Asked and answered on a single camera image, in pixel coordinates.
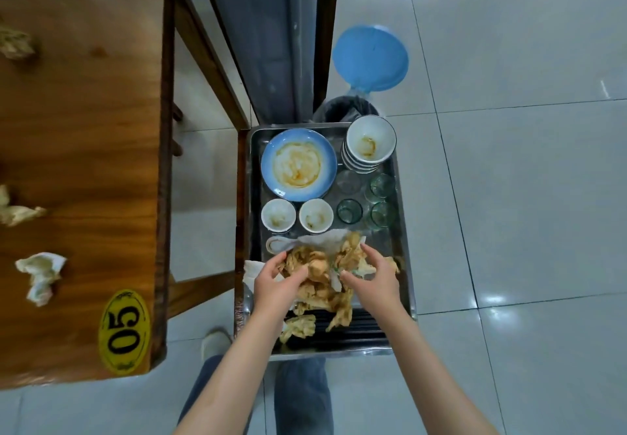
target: black trash bag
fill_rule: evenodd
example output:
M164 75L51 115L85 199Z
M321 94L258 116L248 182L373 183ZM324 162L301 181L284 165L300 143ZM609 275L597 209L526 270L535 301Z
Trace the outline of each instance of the black trash bag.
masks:
M342 95L324 102L315 111L312 123L353 122L363 115L378 115L372 103L356 95Z

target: stainless steel tray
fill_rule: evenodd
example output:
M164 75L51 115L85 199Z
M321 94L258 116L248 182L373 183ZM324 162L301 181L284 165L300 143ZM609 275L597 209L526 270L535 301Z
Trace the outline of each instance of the stainless steel tray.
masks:
M246 162L246 210L245 210L245 259L267 261L271 255L265 248L266 240L273 235L263 227L261 223L261 211L266 202L275 199L277 196L265 185L262 178L260 162L268 142L280 132L290 128L310 128L326 137L333 145L337 154L338 173L345 169L340 155L342 142L346 136L349 123L307 123L293 125L272 125L269 127L255 127L248 133L247 140L247 162ZM396 193L391 201L399 212L399 218L389 229L372 231L365 225L365 216L370 209L364 196L365 184L375 176L376 173L384 172L392 176L396 181ZM401 198L401 187L398 181L398 165L396 153L392 158L384 162L378 170L372 174L361 176L362 189L358 193L343 194L334 183L328 193L324 196L331 207L335 210L337 204L347 197L351 197L362 205L364 217L354 225L346 225L341 222L337 215L333 220L332 229L349 229L359 231L366 236L366 242L379 250L383 255L394 256L401 273L398 279L401 285L401 301L404 308L416 319L416 302L414 297L413 281L411 277L409 251L407 247L407 237L405 232L405 219L403 214L403 200ZM286 237L297 238L307 234L300 223L286 234ZM253 309L253 295L242 284L236 282L235 286L235 336L246 324ZM379 329L372 316L363 310L358 300L354 302L353 319L348 328L334 328L327 333L325 328L333 318L333 314L325 310L314 310L316 314L316 333L306 339L290 338L287 344L282 345L277 341L272 351L270 360L297 359L301 357L341 357L348 355L375 355L391 353L391 347L384 333Z

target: blue jeans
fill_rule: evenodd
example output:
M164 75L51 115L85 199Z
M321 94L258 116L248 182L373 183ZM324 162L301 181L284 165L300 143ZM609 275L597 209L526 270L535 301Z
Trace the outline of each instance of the blue jeans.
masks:
M204 362L179 423L194 405L221 360L222 356L214 356ZM280 364L275 382L277 435L333 435L333 411L325 362L324 358L316 357Z

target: yellow oval sticker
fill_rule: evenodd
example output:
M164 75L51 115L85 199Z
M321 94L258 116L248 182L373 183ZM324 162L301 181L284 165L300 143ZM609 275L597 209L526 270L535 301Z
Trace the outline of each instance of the yellow oval sticker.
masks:
M141 364L151 339L151 318L136 291L118 291L107 303L98 328L98 348L105 366L124 376Z

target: forearm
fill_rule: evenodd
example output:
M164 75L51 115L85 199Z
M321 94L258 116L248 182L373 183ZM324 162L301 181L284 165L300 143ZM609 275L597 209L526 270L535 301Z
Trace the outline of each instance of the forearm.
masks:
M429 435L497 433L448 373L402 306L386 312L379 324L388 336Z
M175 435L240 435L278 332L274 315L253 313Z

